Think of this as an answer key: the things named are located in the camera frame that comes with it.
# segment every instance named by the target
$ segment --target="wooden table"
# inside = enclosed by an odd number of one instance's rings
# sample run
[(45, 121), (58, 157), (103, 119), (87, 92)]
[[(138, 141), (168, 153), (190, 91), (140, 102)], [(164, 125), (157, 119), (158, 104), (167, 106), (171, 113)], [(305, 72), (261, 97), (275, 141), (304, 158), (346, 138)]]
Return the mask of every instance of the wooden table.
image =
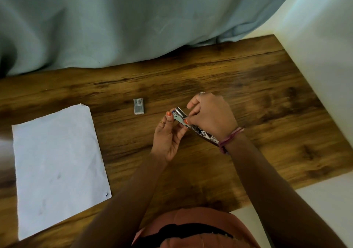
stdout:
[[(246, 134), (294, 188), (353, 169), (351, 147), (275, 36), (181, 48), (104, 69), (38, 72), (0, 83), (3, 142), (11, 143), (12, 124), (79, 103), (89, 106), (113, 195), (147, 156), (165, 112), (176, 106), (186, 110), (188, 100), (200, 91), (224, 96)], [(144, 98), (144, 115), (134, 115), (134, 98)], [(10, 163), (0, 169), (0, 247), (68, 247), (106, 204), (17, 243)], [(142, 225), (178, 208), (208, 206), (228, 212), (248, 203), (230, 157), (188, 133), (162, 175)]]

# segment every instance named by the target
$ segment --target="ring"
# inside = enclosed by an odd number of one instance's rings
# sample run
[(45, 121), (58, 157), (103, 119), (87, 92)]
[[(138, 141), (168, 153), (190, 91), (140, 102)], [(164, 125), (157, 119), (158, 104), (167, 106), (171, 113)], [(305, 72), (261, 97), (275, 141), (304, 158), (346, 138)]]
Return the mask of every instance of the ring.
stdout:
[(200, 93), (199, 93), (199, 98), (200, 98), (200, 94), (202, 94), (202, 93), (205, 93), (205, 92), (200, 92)]

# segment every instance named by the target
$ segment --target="black strap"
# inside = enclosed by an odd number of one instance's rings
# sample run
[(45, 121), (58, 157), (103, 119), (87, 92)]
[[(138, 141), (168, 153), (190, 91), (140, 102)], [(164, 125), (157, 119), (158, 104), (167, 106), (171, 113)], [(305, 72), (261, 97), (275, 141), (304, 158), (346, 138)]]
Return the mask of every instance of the black strap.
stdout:
[(189, 223), (183, 225), (169, 224), (162, 227), (158, 233), (146, 237), (138, 238), (134, 243), (134, 248), (158, 248), (162, 242), (169, 238), (187, 238), (202, 233), (221, 234), (233, 238), (224, 230), (200, 223)]

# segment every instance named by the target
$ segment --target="left hand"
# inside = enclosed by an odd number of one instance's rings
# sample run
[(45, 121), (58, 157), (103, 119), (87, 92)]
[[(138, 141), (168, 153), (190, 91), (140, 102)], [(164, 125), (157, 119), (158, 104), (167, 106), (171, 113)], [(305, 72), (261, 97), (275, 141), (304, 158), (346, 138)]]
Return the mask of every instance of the left hand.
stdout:
[(171, 109), (167, 111), (158, 123), (153, 137), (151, 154), (158, 159), (170, 162), (177, 153), (180, 140), (188, 130), (187, 127), (178, 123), (174, 126), (174, 117)]

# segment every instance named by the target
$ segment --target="bracelet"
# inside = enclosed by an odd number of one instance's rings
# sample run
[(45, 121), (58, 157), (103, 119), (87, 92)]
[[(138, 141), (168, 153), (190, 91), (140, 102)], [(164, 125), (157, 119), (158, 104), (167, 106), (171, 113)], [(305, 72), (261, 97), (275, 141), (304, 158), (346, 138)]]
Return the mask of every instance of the bracelet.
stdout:
[(231, 132), (224, 140), (218, 142), (218, 147), (220, 148), (220, 152), (222, 154), (228, 154), (226, 148), (224, 147), (227, 145), (229, 142), (232, 141), (232, 139), (239, 133), (243, 132), (244, 128), (238, 127), (236, 130)]

